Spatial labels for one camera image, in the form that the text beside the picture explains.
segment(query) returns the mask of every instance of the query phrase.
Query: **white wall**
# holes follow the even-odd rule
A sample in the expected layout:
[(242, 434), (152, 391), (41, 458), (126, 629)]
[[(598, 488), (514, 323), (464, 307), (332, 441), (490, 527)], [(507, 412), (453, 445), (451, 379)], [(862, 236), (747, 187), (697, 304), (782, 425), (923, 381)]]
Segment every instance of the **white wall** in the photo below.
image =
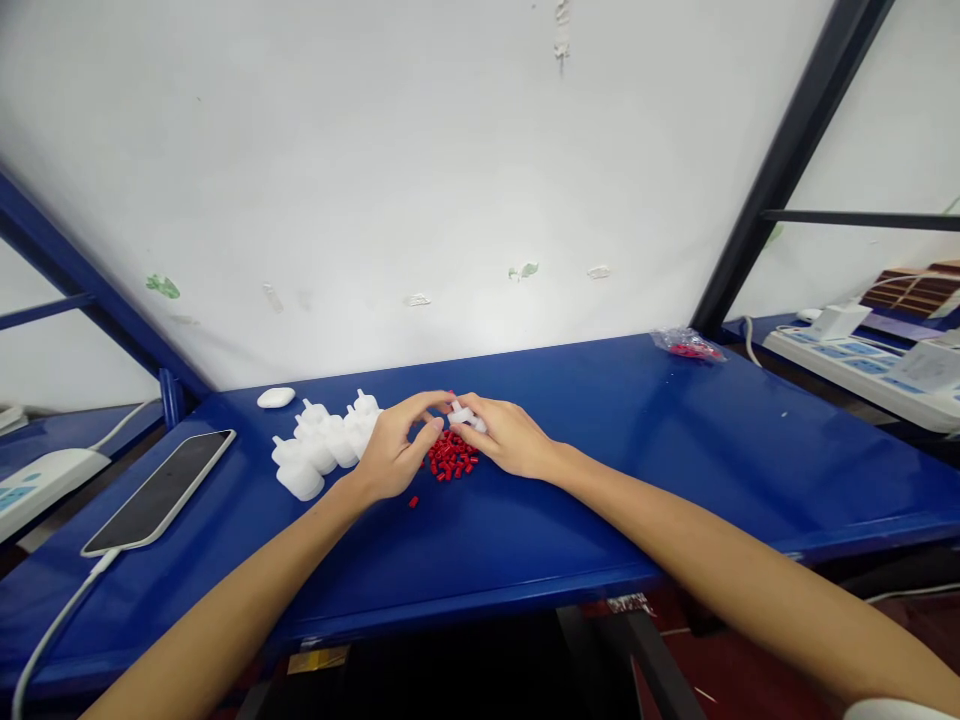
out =
[[(0, 315), (62, 297), (0, 242)], [(157, 381), (79, 310), (0, 332), (0, 405), (86, 410), (159, 395)]]
[(555, 4), (10, 0), (0, 162), (219, 388), (684, 323), (831, 0)]
[[(936, 214), (958, 195), (960, 3), (898, 2), (788, 207)], [(862, 291), (884, 268), (957, 258), (956, 233), (785, 225), (729, 317), (819, 307)]]

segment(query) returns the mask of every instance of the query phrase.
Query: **red floor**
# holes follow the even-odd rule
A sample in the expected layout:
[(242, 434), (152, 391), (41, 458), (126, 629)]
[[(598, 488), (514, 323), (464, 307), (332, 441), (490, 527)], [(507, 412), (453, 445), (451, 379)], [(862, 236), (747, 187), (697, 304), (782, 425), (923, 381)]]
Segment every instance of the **red floor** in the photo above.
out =
[[(665, 587), (647, 598), (684, 676), (710, 720), (824, 720), (841, 718), (843, 708), (818, 692), (800, 673), (732, 631), (697, 638), (682, 630), (686, 619), (677, 594)], [(922, 640), (960, 673), (960, 595), (886, 600), (877, 608)], [(644, 718), (659, 719), (645, 683), (639, 683)]]

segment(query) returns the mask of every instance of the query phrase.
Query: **white sleeve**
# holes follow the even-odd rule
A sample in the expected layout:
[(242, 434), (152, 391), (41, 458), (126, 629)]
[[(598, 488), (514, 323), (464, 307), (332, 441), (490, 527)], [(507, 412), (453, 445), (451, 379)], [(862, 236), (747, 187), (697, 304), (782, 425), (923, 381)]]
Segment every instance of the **white sleeve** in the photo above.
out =
[(844, 713), (843, 720), (957, 720), (906, 700), (861, 700)]

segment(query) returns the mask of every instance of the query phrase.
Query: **plastic bag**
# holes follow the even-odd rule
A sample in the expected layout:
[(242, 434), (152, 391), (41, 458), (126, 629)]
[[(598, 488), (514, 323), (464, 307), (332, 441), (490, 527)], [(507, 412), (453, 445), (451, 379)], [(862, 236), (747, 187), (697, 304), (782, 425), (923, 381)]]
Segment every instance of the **plastic bag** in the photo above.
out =
[(660, 328), (650, 333), (658, 348), (683, 357), (695, 357), (710, 362), (726, 362), (727, 358), (691, 328)]

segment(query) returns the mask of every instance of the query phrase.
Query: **pile of red caps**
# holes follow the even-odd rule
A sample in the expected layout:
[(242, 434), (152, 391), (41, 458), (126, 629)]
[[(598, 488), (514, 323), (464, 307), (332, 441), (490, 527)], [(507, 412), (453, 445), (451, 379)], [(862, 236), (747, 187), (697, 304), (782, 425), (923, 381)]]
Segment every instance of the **pile of red caps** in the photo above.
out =
[(479, 452), (456, 433), (444, 430), (430, 448), (421, 467), (429, 462), (430, 472), (436, 476), (437, 482), (450, 482), (452, 478), (463, 477), (463, 473), (469, 475), (473, 472), (473, 466), (480, 462), (477, 457)]

